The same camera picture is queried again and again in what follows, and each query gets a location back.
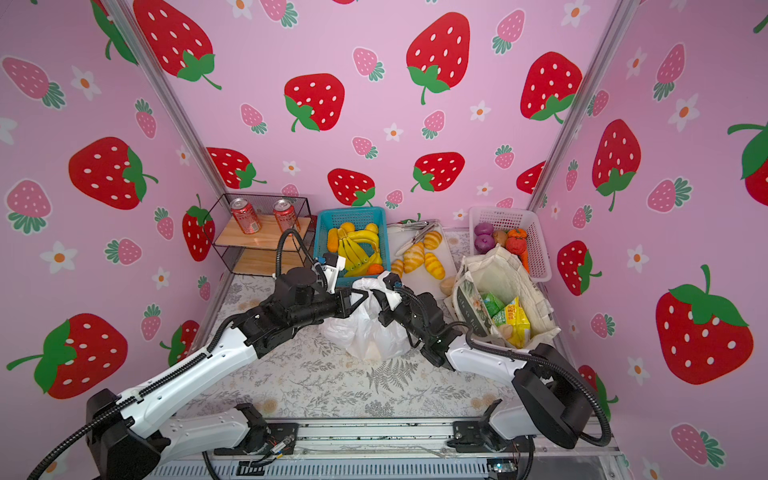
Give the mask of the white plastic bag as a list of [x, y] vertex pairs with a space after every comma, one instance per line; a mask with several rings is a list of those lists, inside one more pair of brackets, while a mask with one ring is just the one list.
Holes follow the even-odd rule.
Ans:
[[386, 274], [389, 271], [355, 281], [352, 287], [369, 296], [348, 318], [329, 318], [319, 326], [323, 337], [360, 360], [389, 360], [411, 349], [404, 327], [396, 321], [384, 326], [379, 320], [383, 307], [374, 293], [383, 292], [384, 299], [393, 309], [402, 304], [402, 296], [385, 285]]

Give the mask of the yellow chips bag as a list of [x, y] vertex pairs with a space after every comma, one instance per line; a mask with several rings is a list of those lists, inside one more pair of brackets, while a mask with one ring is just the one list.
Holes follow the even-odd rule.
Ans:
[[522, 349], [530, 341], [531, 323], [518, 297], [500, 309], [492, 320], [501, 337], [513, 347]]

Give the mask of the green chips bag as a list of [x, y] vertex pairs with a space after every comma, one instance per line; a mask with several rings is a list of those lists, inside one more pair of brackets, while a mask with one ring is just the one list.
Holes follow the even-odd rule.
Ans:
[[501, 301], [498, 297], [496, 297], [492, 293], [484, 294], [482, 296], [482, 300], [488, 312], [488, 315], [490, 317], [494, 317], [495, 315], [497, 315], [506, 306], [506, 304], [503, 301]]

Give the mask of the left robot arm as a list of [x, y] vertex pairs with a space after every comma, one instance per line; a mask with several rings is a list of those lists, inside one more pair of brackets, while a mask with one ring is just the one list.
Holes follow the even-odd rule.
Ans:
[[280, 273], [273, 293], [258, 306], [228, 317], [210, 343], [154, 378], [113, 395], [104, 390], [96, 415], [32, 470], [39, 479], [78, 440], [86, 439], [102, 479], [143, 479], [170, 457], [178, 441], [167, 421], [184, 405], [231, 372], [265, 356], [309, 325], [347, 318], [368, 292], [339, 287], [341, 268], [317, 260]]

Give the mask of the beige canvas tote bag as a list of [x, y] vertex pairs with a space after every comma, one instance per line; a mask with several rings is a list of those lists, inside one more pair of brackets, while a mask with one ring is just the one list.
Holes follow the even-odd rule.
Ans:
[[469, 324], [475, 335], [491, 337], [497, 345], [508, 345], [482, 300], [485, 294], [494, 295], [503, 305], [514, 299], [520, 300], [520, 306], [531, 323], [530, 339], [524, 345], [526, 349], [540, 344], [554, 344], [560, 333], [552, 317], [554, 309], [521, 261], [501, 246], [483, 255], [462, 259], [452, 295], [446, 302], [453, 307], [455, 317]]

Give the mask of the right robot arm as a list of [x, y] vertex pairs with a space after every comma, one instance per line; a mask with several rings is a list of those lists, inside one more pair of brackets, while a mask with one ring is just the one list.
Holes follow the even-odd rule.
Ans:
[[432, 294], [415, 294], [393, 272], [377, 279], [383, 283], [372, 290], [381, 307], [379, 321], [402, 326], [411, 347], [430, 364], [506, 383], [515, 390], [518, 406], [493, 401], [477, 421], [477, 439], [456, 433], [452, 446], [502, 451], [518, 437], [535, 436], [566, 449], [580, 441], [597, 447], [610, 443], [610, 421], [596, 390], [554, 347], [539, 344], [516, 350], [482, 342], [474, 338], [470, 324], [445, 322]]

